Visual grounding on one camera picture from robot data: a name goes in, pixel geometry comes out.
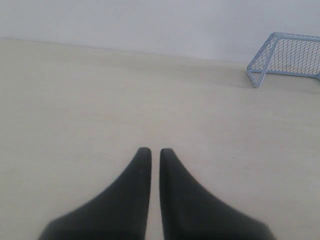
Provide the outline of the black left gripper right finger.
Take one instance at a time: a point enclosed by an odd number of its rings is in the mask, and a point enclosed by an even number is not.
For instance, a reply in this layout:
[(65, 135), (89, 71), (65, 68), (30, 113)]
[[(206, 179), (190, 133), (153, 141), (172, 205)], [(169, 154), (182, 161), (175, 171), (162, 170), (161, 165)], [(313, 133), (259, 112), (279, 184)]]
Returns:
[(263, 223), (207, 191), (184, 167), (174, 150), (163, 148), (159, 195), (166, 240), (272, 240)]

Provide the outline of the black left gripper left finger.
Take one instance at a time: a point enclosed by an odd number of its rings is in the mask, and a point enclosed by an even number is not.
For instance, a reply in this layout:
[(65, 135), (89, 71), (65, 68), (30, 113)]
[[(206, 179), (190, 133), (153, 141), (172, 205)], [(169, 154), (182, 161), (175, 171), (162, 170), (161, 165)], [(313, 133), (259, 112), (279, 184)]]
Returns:
[(83, 206), (51, 221), (39, 239), (145, 239), (151, 173), (151, 150), (141, 147), (108, 188)]

